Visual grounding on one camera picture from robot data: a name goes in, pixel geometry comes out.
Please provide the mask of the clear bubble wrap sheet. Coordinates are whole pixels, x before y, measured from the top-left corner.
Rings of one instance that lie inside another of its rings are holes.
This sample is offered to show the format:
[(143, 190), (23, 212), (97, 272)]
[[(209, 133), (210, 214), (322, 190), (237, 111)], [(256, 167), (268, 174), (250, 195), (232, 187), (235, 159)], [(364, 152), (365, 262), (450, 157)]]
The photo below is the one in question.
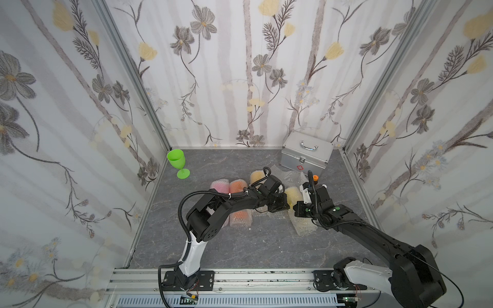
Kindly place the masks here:
[[(270, 169), (272, 170), (272, 174), (281, 180), (281, 182), (285, 185), (286, 189), (289, 187), (296, 187), (299, 188), (300, 191), (300, 186), (308, 181), (305, 174), (301, 171), (286, 170), (285, 168), (281, 168), (279, 166), (272, 166)], [(267, 214), (270, 218), (288, 219), (289, 210), (290, 208), (288, 210), (284, 210), (276, 213), (267, 213)]]

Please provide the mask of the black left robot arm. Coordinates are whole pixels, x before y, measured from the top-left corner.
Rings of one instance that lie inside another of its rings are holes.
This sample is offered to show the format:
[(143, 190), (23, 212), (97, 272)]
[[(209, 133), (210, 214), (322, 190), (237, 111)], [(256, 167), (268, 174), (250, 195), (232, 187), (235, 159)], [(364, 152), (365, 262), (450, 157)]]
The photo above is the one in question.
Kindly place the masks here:
[(265, 176), (238, 193), (225, 194), (210, 189), (185, 196), (178, 205), (178, 220), (187, 240), (177, 272), (189, 278), (199, 271), (207, 242), (217, 236), (231, 214), (264, 206), (271, 213), (290, 208), (284, 184), (273, 175)]

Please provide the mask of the yellow glass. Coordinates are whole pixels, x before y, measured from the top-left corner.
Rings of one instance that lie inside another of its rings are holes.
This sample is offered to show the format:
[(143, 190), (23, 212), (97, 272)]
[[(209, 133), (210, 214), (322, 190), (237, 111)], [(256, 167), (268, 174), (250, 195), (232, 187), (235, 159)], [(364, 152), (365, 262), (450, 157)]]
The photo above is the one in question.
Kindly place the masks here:
[(303, 201), (302, 193), (299, 188), (289, 187), (286, 189), (287, 203), (290, 206), (288, 215), (298, 236), (307, 236), (317, 230), (317, 226), (309, 218), (299, 218), (295, 216), (294, 206), (298, 201)]

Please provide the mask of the green plastic wine glass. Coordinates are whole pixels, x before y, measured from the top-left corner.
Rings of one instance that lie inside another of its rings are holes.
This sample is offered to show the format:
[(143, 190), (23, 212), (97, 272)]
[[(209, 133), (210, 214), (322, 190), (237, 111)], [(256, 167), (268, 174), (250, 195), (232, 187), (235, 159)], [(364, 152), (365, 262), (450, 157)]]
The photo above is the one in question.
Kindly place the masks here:
[(168, 162), (178, 170), (177, 177), (181, 180), (190, 176), (190, 170), (185, 168), (186, 158), (184, 152), (180, 149), (174, 149), (167, 154)]

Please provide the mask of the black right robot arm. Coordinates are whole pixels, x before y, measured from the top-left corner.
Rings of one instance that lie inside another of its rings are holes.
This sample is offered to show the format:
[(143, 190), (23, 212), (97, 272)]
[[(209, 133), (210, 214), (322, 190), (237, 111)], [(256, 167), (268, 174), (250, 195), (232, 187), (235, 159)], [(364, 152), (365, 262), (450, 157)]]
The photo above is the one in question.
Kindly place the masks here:
[(299, 190), (302, 199), (293, 206), (296, 217), (310, 218), (326, 230), (352, 238), (385, 263), (375, 266), (347, 257), (334, 265), (328, 278), (318, 279), (325, 282), (322, 291), (362, 285), (392, 295), (402, 307), (429, 307), (445, 295), (443, 276), (425, 246), (401, 242), (345, 205), (335, 205), (323, 186), (306, 182)]

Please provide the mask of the amber glass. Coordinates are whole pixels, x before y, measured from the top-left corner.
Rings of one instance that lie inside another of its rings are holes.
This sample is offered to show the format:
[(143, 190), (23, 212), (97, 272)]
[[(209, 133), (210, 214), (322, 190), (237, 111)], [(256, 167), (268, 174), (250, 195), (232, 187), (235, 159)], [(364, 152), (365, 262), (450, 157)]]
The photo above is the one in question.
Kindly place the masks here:
[[(250, 185), (254, 186), (255, 188), (260, 188), (260, 186), (266, 180), (265, 177), (266, 177), (266, 175), (264, 174), (263, 170), (257, 170), (257, 171), (252, 172), (252, 174), (250, 175)], [(262, 207), (255, 209), (255, 211), (258, 214), (263, 214), (263, 213), (266, 213), (268, 211), (268, 207), (265, 205), (265, 206), (262, 206)]]

